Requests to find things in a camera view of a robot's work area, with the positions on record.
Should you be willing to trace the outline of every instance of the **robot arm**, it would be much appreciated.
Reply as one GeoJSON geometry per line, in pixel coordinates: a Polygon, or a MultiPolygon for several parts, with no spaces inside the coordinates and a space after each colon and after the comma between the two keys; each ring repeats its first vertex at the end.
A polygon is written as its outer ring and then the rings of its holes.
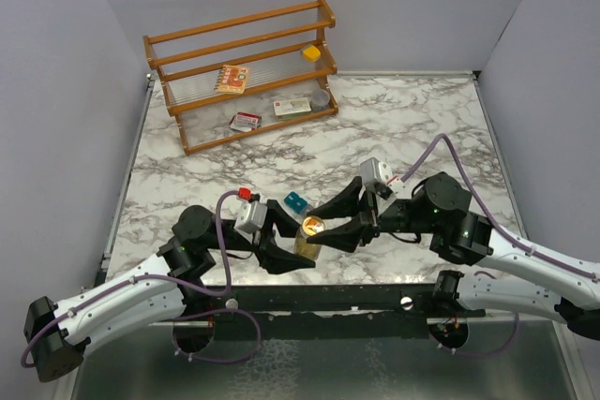
{"type": "MultiPolygon", "coordinates": [[[[237,220],[221,221],[226,249],[253,253],[269,274],[315,267],[314,261],[277,246],[274,226],[282,237],[293,237],[299,224],[275,200],[261,203],[258,196],[242,191],[239,197],[247,203],[237,220]]],[[[443,172],[423,180],[409,197],[388,165],[371,158],[361,165],[361,176],[310,212],[322,219],[351,219],[307,241],[353,252],[382,233],[413,233],[415,242],[422,234],[431,234],[429,248],[442,259],[496,269],[521,280],[442,271],[433,290],[428,288],[427,304],[433,307],[424,316],[501,309],[566,322],[574,333],[600,340],[600,287],[595,275],[587,276],[600,273],[599,265],[494,228],[487,218],[469,211],[471,198],[443,172]],[[517,240],[532,251],[518,248],[517,240]]],[[[34,366],[41,381],[51,381],[120,335],[184,313],[213,309],[207,295],[198,291],[204,289],[202,275],[215,266],[209,253],[219,248],[215,216],[202,206],[191,206],[172,232],[156,255],[128,273],[57,303],[47,297],[33,302],[24,333],[34,362],[26,362],[27,351],[22,365],[34,366]],[[98,300],[89,303],[93,298],[98,300]]]]}
{"type": "MultiPolygon", "coordinates": [[[[228,250],[252,252],[269,274],[315,267],[314,261],[277,246],[274,226],[281,236],[293,237],[299,224],[276,201],[260,203],[258,196],[242,189],[240,194],[241,200],[249,202],[243,204],[237,220],[221,221],[228,250]]],[[[179,318],[184,312],[213,309],[209,297],[198,290],[208,291],[201,277],[216,264],[209,253],[219,248],[215,215],[202,206],[188,207],[172,232],[171,240],[155,255],[127,273],[57,303],[48,297],[31,303],[24,334],[34,362],[26,361],[27,351],[22,365],[34,366],[40,381],[52,381],[123,334],[179,318]]]]}
{"type": "Polygon", "coordinates": [[[371,158],[361,165],[360,177],[310,212],[325,219],[349,216],[350,221],[307,241],[353,252],[382,233],[413,233],[417,241],[421,234],[432,234],[429,249],[442,259],[520,278],[489,280],[443,271],[434,298],[465,310],[535,314],[567,323],[574,333],[600,340],[600,285],[595,276],[586,276],[600,274],[599,264],[495,229],[486,217],[469,211],[471,193],[444,172],[419,183],[409,199],[404,196],[405,186],[392,175],[389,165],[371,158]],[[503,234],[532,251],[523,251],[503,234]]]}

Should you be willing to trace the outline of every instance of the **floor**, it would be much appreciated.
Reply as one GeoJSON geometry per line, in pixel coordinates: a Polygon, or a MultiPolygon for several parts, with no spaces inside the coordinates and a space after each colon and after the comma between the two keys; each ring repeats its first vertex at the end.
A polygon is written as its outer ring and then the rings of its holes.
{"type": "MultiPolygon", "coordinates": [[[[471,77],[331,77],[330,86],[339,104],[337,116],[185,156],[177,126],[156,83],[108,277],[125,272],[157,251],[189,205],[214,209],[224,191],[247,186],[263,198],[277,200],[293,190],[316,206],[336,195],[358,173],[360,162],[371,156],[402,174],[440,132],[450,135],[492,213],[502,225],[518,230],[471,77]]],[[[223,123],[236,111],[267,114],[273,99],[302,96],[311,89],[313,86],[300,84],[189,113],[186,120],[199,126],[188,135],[201,141],[214,136],[216,128],[224,128],[223,123]]],[[[440,144],[407,187],[442,170],[458,178],[449,152],[440,144]]],[[[238,206],[237,200],[228,200],[225,216],[233,217],[238,206]]],[[[474,203],[472,210],[479,212],[474,203]]],[[[278,243],[288,249],[293,245],[291,240],[278,243]]],[[[284,275],[267,274],[255,259],[232,261],[234,284],[239,285],[431,282],[439,270],[452,267],[428,251],[428,239],[415,245],[388,236],[354,254],[326,247],[316,269],[284,275]]],[[[202,280],[206,284],[224,282],[220,261],[202,280]]]]}

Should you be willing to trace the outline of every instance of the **wooden shelf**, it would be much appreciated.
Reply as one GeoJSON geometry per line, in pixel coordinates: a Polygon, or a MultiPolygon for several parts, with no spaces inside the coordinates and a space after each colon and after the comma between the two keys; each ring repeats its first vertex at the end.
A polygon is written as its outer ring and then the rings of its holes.
{"type": "MultiPolygon", "coordinates": [[[[156,37],[143,37],[148,65],[157,71],[164,91],[167,110],[171,116],[175,116],[177,124],[179,125],[182,145],[186,153],[190,154],[208,147],[239,140],[247,136],[254,136],[273,129],[282,128],[284,126],[290,126],[311,119],[320,118],[327,114],[336,114],[338,112],[338,104],[332,96],[330,108],[326,111],[315,112],[291,121],[265,124],[263,127],[248,133],[238,133],[224,137],[221,136],[216,137],[216,139],[213,141],[189,144],[191,141],[193,141],[191,139],[192,135],[194,135],[194,133],[199,133],[197,127],[193,127],[193,131],[188,130],[190,128],[189,113],[191,111],[216,106],[223,102],[243,99],[247,96],[256,96],[266,91],[279,89],[304,81],[316,81],[321,88],[329,90],[327,76],[335,74],[338,71],[338,67],[335,59],[327,47],[324,29],[325,27],[333,27],[335,23],[336,19],[333,11],[327,5],[325,0],[317,0],[315,2],[279,8],[242,18],[215,22],[212,24],[202,25],[178,32],[167,33],[156,37]],[[246,23],[258,22],[284,15],[292,15],[300,11],[306,11],[314,8],[318,10],[318,14],[316,20],[311,23],[302,23],[300,25],[287,27],[282,30],[272,31],[266,34],[256,35],[254,37],[244,37],[201,49],[178,52],[172,55],[161,57],[157,57],[154,49],[154,45],[158,43],[185,37],[192,37],[228,27],[243,27],[246,23]],[[291,37],[296,35],[300,36],[308,31],[316,31],[315,39],[309,41],[304,40],[303,42],[297,42],[289,46],[274,48],[264,52],[246,54],[218,63],[193,67],[174,73],[168,73],[165,67],[174,63],[205,57],[206,55],[230,51],[231,49],[243,50],[246,46],[253,46],[257,43],[268,43],[282,37],[291,37]],[[314,63],[307,61],[300,52],[308,45],[315,45],[321,51],[321,58],[314,63]],[[248,84],[244,94],[231,95],[219,94],[215,92],[218,73],[223,65],[244,65],[250,68],[248,84]]],[[[239,111],[254,112],[249,108],[241,108],[239,111]]],[[[223,125],[226,126],[230,119],[231,117],[227,118],[227,122],[223,124],[217,124],[217,128],[223,125]]],[[[205,124],[203,129],[211,129],[211,126],[205,124]]]]}
{"type": "Polygon", "coordinates": [[[201,110],[187,111],[181,114],[182,129],[186,137],[187,152],[193,153],[215,147],[227,142],[250,138],[267,131],[282,129],[286,126],[301,124],[327,115],[336,114],[336,101],[325,111],[313,112],[306,116],[279,121],[275,116],[273,102],[282,98],[309,96],[319,89],[317,81],[305,81],[280,89],[271,90],[256,96],[238,97],[236,100],[212,105],[201,110]],[[238,111],[252,111],[262,117],[262,126],[256,130],[240,133],[229,128],[229,121],[238,111]]]}

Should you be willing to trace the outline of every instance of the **wooden spice rack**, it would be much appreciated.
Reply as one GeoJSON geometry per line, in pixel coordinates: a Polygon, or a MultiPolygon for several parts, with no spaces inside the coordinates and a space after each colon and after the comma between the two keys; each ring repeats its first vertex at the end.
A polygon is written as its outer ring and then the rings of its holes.
{"type": "Polygon", "coordinates": [[[265,133],[284,126],[292,126],[329,114],[337,114],[338,104],[329,89],[327,76],[337,73],[338,67],[334,57],[327,48],[327,43],[325,41],[325,28],[332,28],[335,25],[336,18],[331,8],[327,5],[327,2],[325,0],[317,0],[292,7],[252,14],[237,19],[201,25],[199,27],[155,37],[143,37],[148,65],[157,72],[160,78],[165,104],[169,115],[175,117],[179,126],[179,133],[185,153],[189,155],[193,152],[198,152],[231,141],[241,140],[249,136],[265,133]],[[292,27],[271,31],[270,33],[222,42],[201,49],[178,52],[167,56],[157,56],[157,44],[180,39],[183,40],[184,38],[194,37],[207,32],[215,32],[229,27],[244,27],[244,24],[265,20],[268,21],[273,18],[293,15],[294,13],[311,9],[317,10],[317,18],[316,21],[310,23],[301,23],[292,27]],[[238,48],[242,50],[242,53],[246,53],[244,51],[244,48],[246,47],[251,47],[255,44],[270,43],[271,41],[280,40],[280,38],[300,35],[305,36],[307,32],[311,31],[316,32],[316,36],[312,40],[305,40],[304,42],[298,42],[292,45],[266,50],[264,52],[243,54],[241,56],[238,55],[225,61],[201,67],[186,68],[185,70],[178,70],[175,72],[170,72],[168,68],[170,65],[181,64],[181,62],[187,60],[195,61],[195,59],[205,57],[206,55],[227,52],[238,48]],[[301,50],[311,44],[321,51],[321,58],[314,63],[307,61],[301,54],[301,50]],[[214,88],[217,83],[218,73],[223,65],[243,65],[250,68],[247,87],[244,94],[232,95],[215,92],[214,88]],[[244,96],[257,95],[265,91],[275,90],[304,81],[316,81],[322,89],[329,92],[331,100],[327,110],[313,112],[288,121],[265,125],[246,133],[232,134],[213,141],[188,145],[188,135],[185,121],[183,120],[183,115],[187,112],[239,99],[244,96]]]}

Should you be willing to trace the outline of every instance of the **red cap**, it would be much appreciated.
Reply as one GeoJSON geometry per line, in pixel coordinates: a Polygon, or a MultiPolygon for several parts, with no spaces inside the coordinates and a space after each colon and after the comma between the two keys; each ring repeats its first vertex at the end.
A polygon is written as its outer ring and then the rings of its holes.
{"type": "Polygon", "coordinates": [[[237,191],[237,197],[241,200],[250,200],[252,193],[247,187],[240,187],[237,191]]]}

